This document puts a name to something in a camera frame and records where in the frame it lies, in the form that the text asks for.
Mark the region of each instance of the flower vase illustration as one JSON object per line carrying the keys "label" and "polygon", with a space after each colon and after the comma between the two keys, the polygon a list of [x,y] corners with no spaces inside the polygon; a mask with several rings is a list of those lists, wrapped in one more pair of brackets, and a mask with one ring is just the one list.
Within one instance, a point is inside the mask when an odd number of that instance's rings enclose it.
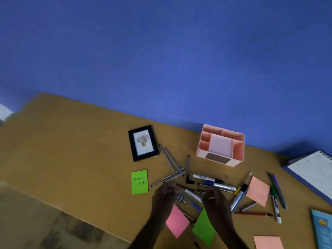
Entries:
{"label": "flower vase illustration", "polygon": [[148,140],[149,138],[150,138],[150,136],[148,136],[148,135],[141,135],[141,136],[137,139],[137,141],[140,142],[140,143],[142,144],[143,147],[145,147],[145,146],[146,146],[146,142],[147,142],[147,140]]}

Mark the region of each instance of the pink desk organizer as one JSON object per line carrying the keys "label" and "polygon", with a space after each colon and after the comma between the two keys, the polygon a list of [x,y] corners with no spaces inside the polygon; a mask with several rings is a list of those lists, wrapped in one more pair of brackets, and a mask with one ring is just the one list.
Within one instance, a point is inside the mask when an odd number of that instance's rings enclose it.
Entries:
{"label": "pink desk organizer", "polygon": [[244,134],[205,124],[196,155],[234,167],[244,160]]}

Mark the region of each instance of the hand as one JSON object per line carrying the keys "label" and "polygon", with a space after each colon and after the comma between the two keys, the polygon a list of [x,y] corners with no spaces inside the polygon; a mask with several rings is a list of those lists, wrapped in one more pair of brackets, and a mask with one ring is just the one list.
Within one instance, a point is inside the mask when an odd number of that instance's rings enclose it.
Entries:
{"label": "hand", "polygon": [[171,214],[173,204],[179,198],[179,189],[176,183],[165,183],[156,190],[152,197],[152,210],[150,218],[154,218],[165,224]]}
{"label": "hand", "polygon": [[234,231],[230,203],[216,187],[209,187],[203,198],[208,218],[219,235]]}

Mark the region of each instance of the left arm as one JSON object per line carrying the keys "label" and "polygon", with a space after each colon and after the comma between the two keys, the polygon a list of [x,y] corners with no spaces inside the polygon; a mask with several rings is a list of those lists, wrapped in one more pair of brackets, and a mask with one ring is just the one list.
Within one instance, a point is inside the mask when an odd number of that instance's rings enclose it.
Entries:
{"label": "left arm", "polygon": [[175,183],[166,183],[156,190],[152,197],[150,218],[128,249],[153,248],[178,197],[179,190],[174,188],[175,185]]}

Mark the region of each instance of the picture frame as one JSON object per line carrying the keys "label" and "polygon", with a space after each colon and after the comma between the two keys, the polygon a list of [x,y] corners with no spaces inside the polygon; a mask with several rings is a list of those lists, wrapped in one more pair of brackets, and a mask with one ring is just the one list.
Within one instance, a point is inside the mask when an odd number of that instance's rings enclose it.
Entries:
{"label": "picture frame", "polygon": [[159,155],[159,149],[151,125],[130,130],[128,135],[134,162]]}

